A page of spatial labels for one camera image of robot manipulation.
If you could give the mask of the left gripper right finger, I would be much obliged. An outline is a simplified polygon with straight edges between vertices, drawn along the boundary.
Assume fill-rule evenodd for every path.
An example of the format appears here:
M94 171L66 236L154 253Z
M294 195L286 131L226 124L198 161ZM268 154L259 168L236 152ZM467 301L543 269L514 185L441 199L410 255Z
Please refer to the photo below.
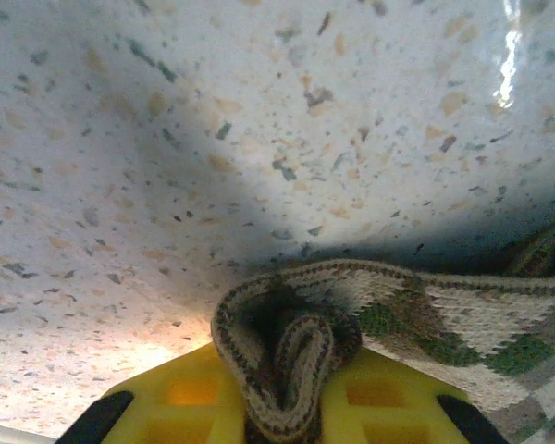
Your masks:
M323 443L505 443L459 388L362 349L325 386Z

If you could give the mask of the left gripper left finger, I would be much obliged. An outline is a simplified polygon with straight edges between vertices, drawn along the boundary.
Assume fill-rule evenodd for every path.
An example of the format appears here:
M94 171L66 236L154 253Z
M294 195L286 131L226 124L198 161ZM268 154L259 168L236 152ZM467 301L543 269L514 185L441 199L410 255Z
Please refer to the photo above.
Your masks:
M244 403L212 344L131 377L94 401L58 443L244 443Z

